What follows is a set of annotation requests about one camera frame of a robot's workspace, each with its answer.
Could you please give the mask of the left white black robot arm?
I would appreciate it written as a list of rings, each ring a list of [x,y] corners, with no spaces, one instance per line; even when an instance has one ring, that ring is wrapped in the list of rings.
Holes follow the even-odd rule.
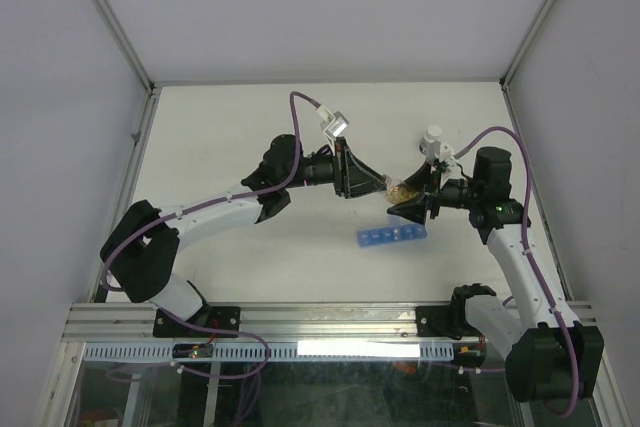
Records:
[[[386,178],[360,161],[345,138],[304,155],[291,134],[274,138],[258,167],[220,197],[160,209],[147,200],[132,204],[103,244],[105,271],[133,303],[150,302],[188,335],[220,329],[218,314],[198,289],[174,273],[185,248],[226,230],[257,225],[279,214],[292,188],[330,184],[354,199],[382,192]]]

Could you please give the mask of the clear capsule bottle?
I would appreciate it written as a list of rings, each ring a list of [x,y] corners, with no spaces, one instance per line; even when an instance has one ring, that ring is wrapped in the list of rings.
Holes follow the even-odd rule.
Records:
[[[391,205],[398,205],[410,201],[420,193],[418,188],[413,187],[400,179],[384,175],[383,180],[386,188],[383,192],[383,196]]]

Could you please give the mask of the blue weekly pill organizer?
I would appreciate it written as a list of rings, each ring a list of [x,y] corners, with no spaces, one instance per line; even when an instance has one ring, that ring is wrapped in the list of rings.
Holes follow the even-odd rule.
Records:
[[[384,226],[360,229],[356,233],[356,241],[360,248],[421,241],[427,237],[428,233],[423,224],[402,220],[390,220]]]

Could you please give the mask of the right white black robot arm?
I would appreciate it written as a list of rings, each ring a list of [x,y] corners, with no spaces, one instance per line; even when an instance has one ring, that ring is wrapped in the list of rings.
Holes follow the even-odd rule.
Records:
[[[455,177],[457,168],[451,154],[427,155],[404,182],[412,197],[388,212],[425,223],[443,208],[467,211],[499,264],[517,311],[510,313],[493,289],[474,283],[455,288],[449,304],[427,316],[427,327],[456,340],[474,333],[487,338],[503,358],[507,385],[519,402],[574,404],[590,398],[604,339],[597,327],[582,323],[561,285],[537,261],[529,216],[511,195],[510,152],[483,147],[471,176]]]

